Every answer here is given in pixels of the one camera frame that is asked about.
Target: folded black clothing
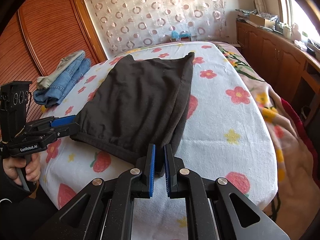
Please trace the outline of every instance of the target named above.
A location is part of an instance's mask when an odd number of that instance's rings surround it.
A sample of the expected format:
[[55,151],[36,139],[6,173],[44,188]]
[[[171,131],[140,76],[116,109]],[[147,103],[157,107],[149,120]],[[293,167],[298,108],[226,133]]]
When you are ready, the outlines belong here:
[[157,147],[156,173],[163,174],[163,146],[176,152],[187,119],[194,53],[179,59],[118,61],[77,114],[80,131],[71,138],[135,164]]

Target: patterned wall covering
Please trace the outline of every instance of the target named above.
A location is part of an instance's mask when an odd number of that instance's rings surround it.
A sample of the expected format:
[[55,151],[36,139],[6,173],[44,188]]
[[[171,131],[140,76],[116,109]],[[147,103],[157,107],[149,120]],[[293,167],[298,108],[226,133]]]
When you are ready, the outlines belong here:
[[168,42],[173,30],[196,40],[226,36],[226,0],[85,1],[109,56]]

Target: red blanket trim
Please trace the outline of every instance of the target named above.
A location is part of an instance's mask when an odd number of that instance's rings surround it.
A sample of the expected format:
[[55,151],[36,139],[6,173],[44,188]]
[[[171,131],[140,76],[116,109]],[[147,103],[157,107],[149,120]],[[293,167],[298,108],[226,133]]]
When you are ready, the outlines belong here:
[[286,111],[286,113],[290,116],[292,121],[294,122],[294,125],[297,128],[297,132],[301,140],[304,142],[304,144],[307,146],[308,150],[311,152],[312,157],[313,157],[313,171],[312,171],[312,177],[315,183],[320,187],[320,180],[317,178],[317,170],[318,170],[318,153],[316,152],[316,149],[313,147],[313,144],[311,140],[309,139],[303,124],[297,115],[297,113],[292,109],[290,104],[285,101],[284,99],[281,98],[281,103]]

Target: bed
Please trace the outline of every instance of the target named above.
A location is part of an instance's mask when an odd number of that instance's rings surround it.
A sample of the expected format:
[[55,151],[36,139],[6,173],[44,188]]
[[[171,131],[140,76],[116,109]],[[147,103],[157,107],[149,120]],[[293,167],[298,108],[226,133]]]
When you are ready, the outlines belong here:
[[[127,54],[135,60],[175,59],[192,51],[188,119],[176,156],[202,177],[229,179],[291,239],[298,239],[320,206],[312,144],[301,134],[290,105],[229,44],[176,42],[125,52],[92,66],[63,103],[42,117],[77,114]],[[131,167],[65,137],[41,153],[40,184],[61,208],[92,179],[113,179]],[[187,239],[186,223],[184,201],[168,199],[164,177],[156,178],[154,197],[135,202],[132,239]]]

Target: cardboard box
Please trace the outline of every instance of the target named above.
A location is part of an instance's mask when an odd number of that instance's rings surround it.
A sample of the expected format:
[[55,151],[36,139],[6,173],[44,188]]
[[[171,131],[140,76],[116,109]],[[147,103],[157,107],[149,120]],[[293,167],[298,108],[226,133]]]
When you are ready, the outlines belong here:
[[268,28],[271,28],[272,26],[275,26],[275,24],[276,24],[275,22],[264,19],[258,15],[252,14],[252,13],[249,16],[249,20],[259,26],[264,26],[264,27],[268,27]]

